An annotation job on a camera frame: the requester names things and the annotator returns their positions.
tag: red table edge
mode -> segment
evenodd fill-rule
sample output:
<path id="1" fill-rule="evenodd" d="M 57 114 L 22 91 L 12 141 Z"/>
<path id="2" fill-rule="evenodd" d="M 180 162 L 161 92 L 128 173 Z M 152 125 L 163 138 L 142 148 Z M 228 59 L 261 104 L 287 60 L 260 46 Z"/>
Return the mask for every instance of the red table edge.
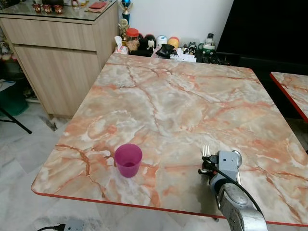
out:
<path id="1" fill-rule="evenodd" d="M 291 104 L 297 110 L 297 112 L 302 116 L 304 121 L 306 123 L 308 123 L 308 117 L 305 115 L 305 113 L 302 111 L 302 109 L 300 109 L 300 107 L 295 103 L 295 101 L 292 99 L 292 97 L 289 95 L 289 93 L 283 88 L 283 86 L 280 84 L 280 82 L 275 78 L 275 76 L 272 73 L 270 73 L 270 77 L 277 84 L 277 86 L 283 92 L 283 94 L 288 98 L 288 100 L 291 102 Z"/>
<path id="2" fill-rule="evenodd" d="M 149 207 L 149 206 L 144 206 L 144 205 L 131 205 L 131 204 L 125 204 L 125 203 L 118 203 L 118 202 L 98 201 L 98 200 L 77 198 L 77 197 L 71 197 L 71 196 L 61 196 L 61 195 L 54 195 L 54 194 L 48 194 L 48 193 L 40 193 L 40 192 L 35 192 L 33 190 L 32 190 L 32 192 L 34 192 L 35 194 L 40 195 L 40 196 L 49 196 L 49 197 L 56 197 L 56 198 L 61 198 L 61 199 L 86 201 L 86 202 L 95 202 L 95 203 L 110 204 L 110 205 L 121 205 L 121 206 L 127 206 L 127 207 L 135 207 L 135 208 L 146 208 L 146 209 L 159 210 L 159 211 L 172 212 L 172 213 L 182 213 L 182 214 L 197 215 L 197 216 L 202 216 L 202 217 L 226 219 L 224 216 L 218 216 L 218 215 L 209 215 L 209 214 L 203 214 L 203 213 L 185 212 L 185 211 L 179 211 L 179 210 L 167 209 L 167 208 Z M 273 225 L 308 227 L 308 224 L 307 225 L 304 225 L 304 224 L 291 224 L 291 223 L 280 223 L 280 222 L 274 222 L 274 221 L 266 221 L 266 223 L 267 224 L 273 224 Z"/>

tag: glass countertop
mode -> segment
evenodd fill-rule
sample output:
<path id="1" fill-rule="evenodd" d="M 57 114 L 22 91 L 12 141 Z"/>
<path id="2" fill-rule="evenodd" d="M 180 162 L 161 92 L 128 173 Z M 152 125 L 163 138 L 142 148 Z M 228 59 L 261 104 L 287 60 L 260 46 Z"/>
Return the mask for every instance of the glass countertop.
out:
<path id="1" fill-rule="evenodd" d="M 86 20 L 86 21 L 95 21 L 102 13 L 104 13 L 110 6 L 112 6 L 116 0 L 108 0 L 109 3 L 103 12 L 93 13 L 85 12 L 85 10 L 91 6 L 93 3 L 98 0 L 89 0 L 85 6 L 81 6 L 79 10 L 75 10 L 73 6 L 63 6 L 63 14 L 57 14 L 56 12 L 45 13 L 36 13 L 32 7 L 32 0 L 26 0 L 22 3 L 18 3 L 14 6 L 5 8 L 0 11 L 0 14 L 8 15 L 26 15 L 26 16 L 38 16 L 38 17 L 51 17 L 51 18 L 66 18 L 66 19 L 76 19 L 76 20 Z"/>

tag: black stand leg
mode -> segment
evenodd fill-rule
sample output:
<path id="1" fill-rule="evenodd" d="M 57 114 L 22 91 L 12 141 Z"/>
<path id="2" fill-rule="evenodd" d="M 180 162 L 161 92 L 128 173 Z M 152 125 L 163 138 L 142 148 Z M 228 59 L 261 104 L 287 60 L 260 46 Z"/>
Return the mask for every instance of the black stand leg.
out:
<path id="1" fill-rule="evenodd" d="M 27 129 L 24 125 L 22 125 L 17 119 L 15 119 L 13 116 L 11 116 L 7 111 L 5 111 L 3 108 L 0 107 L 0 111 L 5 114 L 10 120 L 0 120 L 0 121 L 4 121 L 4 122 L 13 122 L 18 124 L 23 130 L 25 130 L 26 132 L 28 132 L 29 134 L 32 133 L 32 131 L 30 131 L 29 129 Z"/>

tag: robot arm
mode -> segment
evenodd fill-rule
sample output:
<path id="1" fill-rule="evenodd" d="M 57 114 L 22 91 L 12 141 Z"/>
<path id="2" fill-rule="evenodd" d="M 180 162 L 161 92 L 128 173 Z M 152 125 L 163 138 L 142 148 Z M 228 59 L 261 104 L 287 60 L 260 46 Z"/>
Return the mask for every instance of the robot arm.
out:
<path id="1" fill-rule="evenodd" d="M 267 231 L 265 219 L 253 199 L 234 184 L 242 157 L 238 151 L 219 151 L 217 155 L 203 156 L 203 169 L 199 174 L 208 175 L 218 209 L 227 218 L 231 231 Z"/>

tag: black cable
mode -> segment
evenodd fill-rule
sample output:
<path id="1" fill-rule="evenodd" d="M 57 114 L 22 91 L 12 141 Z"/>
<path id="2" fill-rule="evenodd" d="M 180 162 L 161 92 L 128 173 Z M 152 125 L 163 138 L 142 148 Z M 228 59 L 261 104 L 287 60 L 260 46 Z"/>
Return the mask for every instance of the black cable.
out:
<path id="1" fill-rule="evenodd" d="M 44 227 L 44 228 L 41 228 L 37 231 L 42 231 L 42 230 L 57 230 L 57 231 L 63 231 L 65 228 L 65 224 L 60 224 L 60 225 L 57 225 L 57 226 L 47 226 L 47 227 Z"/>
<path id="2" fill-rule="evenodd" d="M 222 171 L 220 171 L 217 167 L 212 166 L 213 169 L 218 172 L 219 174 L 221 174 L 222 176 L 224 176 L 225 178 L 227 178 L 228 180 L 230 180 L 233 184 L 235 184 L 237 187 L 239 187 L 241 190 L 244 191 L 244 193 L 249 197 L 249 199 L 252 201 L 252 203 L 255 205 L 256 209 L 262 214 L 262 216 L 264 217 L 260 207 L 258 206 L 258 204 L 256 203 L 256 201 L 253 199 L 253 197 L 250 195 L 250 193 L 242 186 L 240 185 L 238 182 L 236 182 L 235 180 L 233 180 L 231 177 L 229 177 L 228 175 L 224 174 Z"/>

